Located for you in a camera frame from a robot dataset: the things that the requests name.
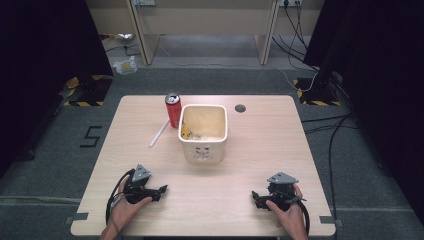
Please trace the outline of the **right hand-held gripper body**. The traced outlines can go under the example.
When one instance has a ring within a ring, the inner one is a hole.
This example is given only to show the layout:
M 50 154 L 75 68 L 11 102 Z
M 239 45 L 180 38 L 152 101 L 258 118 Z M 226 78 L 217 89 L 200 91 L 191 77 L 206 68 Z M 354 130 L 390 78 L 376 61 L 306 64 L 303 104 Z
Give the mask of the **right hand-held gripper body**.
M 298 179 L 278 172 L 267 179 L 269 182 L 268 192 L 271 201 L 274 202 L 281 210 L 287 211 L 293 203 L 299 200 L 295 193 L 294 185 L 299 182 Z

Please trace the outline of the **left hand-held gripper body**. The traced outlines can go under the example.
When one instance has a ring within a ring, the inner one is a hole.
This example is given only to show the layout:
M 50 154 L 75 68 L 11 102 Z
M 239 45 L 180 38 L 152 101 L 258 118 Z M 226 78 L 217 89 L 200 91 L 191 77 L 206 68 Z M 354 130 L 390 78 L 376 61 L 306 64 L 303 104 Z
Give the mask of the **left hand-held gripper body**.
M 150 176 L 151 172 L 141 164 L 138 164 L 135 169 L 130 171 L 123 190 L 125 198 L 129 203 L 136 204 L 154 193 L 154 189 L 147 189 L 145 187 Z

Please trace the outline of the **white straw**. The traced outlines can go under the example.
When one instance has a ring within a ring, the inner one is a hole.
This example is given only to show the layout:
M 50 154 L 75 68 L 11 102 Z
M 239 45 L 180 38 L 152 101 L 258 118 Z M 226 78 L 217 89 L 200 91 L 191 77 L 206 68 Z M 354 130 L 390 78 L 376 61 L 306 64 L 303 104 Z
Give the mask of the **white straw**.
M 162 135 L 162 133 L 164 132 L 164 130 L 167 128 L 168 124 L 170 123 L 170 120 L 167 119 L 162 126 L 160 127 L 160 129 L 157 131 L 157 133 L 155 134 L 155 136 L 153 137 L 153 139 L 151 140 L 150 144 L 149 144 L 149 148 L 152 148 L 155 146 L 156 142 L 158 141 L 158 139 L 160 138 L 160 136 Z

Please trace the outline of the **white square bin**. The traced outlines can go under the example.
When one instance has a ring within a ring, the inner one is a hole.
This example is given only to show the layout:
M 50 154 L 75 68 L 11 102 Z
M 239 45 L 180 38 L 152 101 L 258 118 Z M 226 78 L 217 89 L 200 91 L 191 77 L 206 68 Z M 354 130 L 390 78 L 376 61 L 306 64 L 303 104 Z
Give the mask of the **white square bin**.
M 186 126 L 200 139 L 184 140 L 181 125 Z M 222 105 L 188 104 L 181 112 L 178 137 L 186 160 L 193 164 L 217 164 L 224 158 L 228 138 L 227 110 Z

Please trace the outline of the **red drink can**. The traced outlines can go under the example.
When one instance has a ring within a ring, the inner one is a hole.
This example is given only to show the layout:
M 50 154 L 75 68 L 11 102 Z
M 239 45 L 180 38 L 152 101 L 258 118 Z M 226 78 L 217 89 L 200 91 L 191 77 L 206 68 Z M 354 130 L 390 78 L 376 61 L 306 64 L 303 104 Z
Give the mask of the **red drink can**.
M 170 124 L 173 128 L 179 126 L 181 116 L 181 98 L 176 93 L 169 93 L 165 96 L 165 104 L 168 112 Z

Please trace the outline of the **person's left hand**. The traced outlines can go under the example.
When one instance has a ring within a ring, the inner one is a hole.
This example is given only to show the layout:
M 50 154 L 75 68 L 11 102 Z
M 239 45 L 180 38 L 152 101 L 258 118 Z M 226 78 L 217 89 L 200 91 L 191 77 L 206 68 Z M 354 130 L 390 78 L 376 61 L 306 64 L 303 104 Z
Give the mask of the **person's left hand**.
M 126 179 L 120 184 L 118 190 L 121 193 L 124 189 Z M 136 204 L 129 203 L 125 196 L 121 193 L 120 200 L 112 208 L 111 216 L 109 222 L 111 223 L 112 229 L 119 233 L 131 220 L 136 216 L 136 214 L 147 204 L 152 201 L 151 197 L 142 199 Z

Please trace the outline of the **person's right hand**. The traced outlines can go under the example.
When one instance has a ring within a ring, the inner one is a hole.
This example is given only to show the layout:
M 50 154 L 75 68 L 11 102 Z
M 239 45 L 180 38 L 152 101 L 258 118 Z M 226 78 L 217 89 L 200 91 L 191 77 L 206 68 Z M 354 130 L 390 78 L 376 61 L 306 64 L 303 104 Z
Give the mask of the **person's right hand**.
M 292 240 L 309 240 L 303 211 L 297 203 L 292 203 L 286 211 L 281 210 L 275 203 L 269 200 L 266 201 L 266 205 L 278 217 L 277 228 L 284 228 Z

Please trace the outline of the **grey tape strip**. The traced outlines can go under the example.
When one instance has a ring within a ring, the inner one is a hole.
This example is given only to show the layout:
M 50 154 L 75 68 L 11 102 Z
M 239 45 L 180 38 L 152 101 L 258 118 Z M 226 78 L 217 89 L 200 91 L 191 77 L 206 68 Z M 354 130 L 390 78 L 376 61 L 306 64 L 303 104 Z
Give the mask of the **grey tape strip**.
M 333 216 L 319 216 L 321 224 L 334 224 L 336 227 L 343 227 L 344 223 L 341 219 L 335 219 Z
M 74 221 L 86 220 L 88 218 L 88 212 L 75 213 L 73 216 L 68 216 L 65 219 L 67 225 L 71 225 Z

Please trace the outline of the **yellow wrapper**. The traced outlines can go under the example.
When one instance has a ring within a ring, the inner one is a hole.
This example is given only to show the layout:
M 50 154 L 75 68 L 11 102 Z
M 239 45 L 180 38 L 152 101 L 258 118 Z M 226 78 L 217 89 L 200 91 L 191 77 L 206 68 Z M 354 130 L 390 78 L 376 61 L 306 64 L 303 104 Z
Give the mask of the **yellow wrapper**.
M 181 125 L 181 131 L 180 131 L 180 136 L 182 139 L 184 140 L 195 140 L 195 139 L 200 139 L 201 136 L 198 134 L 193 133 L 187 126 L 185 123 L 183 123 Z

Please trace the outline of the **black stand base striped tape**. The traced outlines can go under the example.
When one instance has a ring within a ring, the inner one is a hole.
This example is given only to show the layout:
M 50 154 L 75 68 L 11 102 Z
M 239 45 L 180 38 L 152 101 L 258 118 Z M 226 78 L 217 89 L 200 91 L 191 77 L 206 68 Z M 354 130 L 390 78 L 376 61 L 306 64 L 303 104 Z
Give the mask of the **black stand base striped tape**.
M 65 84 L 69 93 L 64 105 L 76 107 L 102 106 L 111 84 L 111 78 L 101 75 L 93 75 L 92 80 L 87 84 L 82 84 L 77 77 L 74 77 Z
M 301 104 L 317 106 L 341 105 L 329 84 L 316 84 L 313 78 L 297 78 L 293 83 Z

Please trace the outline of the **crumpled clear plastic bag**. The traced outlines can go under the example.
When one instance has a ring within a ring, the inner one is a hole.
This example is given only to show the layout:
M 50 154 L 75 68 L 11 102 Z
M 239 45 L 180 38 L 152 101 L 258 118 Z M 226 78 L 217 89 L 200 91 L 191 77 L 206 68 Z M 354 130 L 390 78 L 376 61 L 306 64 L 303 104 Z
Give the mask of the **crumpled clear plastic bag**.
M 135 57 L 131 56 L 127 60 L 115 62 L 113 64 L 116 72 L 120 75 L 128 75 L 135 73 L 137 71 L 137 66 L 135 62 Z

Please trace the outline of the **black curtain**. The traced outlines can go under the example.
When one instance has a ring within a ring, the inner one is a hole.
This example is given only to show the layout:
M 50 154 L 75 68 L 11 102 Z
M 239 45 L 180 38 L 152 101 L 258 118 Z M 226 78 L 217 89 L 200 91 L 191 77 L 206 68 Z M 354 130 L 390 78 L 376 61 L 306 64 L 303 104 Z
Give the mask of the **black curtain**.
M 68 80 L 111 74 L 86 0 L 0 0 L 0 178 Z
M 424 0 L 324 0 L 304 62 L 342 89 L 424 225 Z

